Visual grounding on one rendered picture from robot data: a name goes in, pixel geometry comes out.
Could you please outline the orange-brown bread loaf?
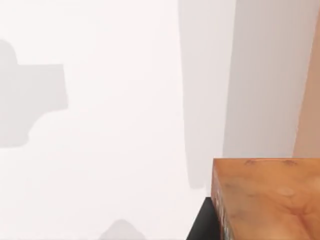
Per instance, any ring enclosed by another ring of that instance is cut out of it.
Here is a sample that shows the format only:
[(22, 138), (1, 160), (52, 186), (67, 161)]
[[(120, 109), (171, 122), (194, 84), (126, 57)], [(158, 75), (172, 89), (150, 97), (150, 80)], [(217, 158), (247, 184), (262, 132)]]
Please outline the orange-brown bread loaf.
[(216, 158), (220, 240), (320, 240), (320, 158)]

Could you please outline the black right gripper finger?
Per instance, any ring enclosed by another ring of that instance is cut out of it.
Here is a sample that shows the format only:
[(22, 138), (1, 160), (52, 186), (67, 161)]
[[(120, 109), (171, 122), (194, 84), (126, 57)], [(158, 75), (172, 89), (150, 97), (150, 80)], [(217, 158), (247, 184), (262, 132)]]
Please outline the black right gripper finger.
[(186, 240), (221, 240), (218, 215), (210, 197), (204, 199)]

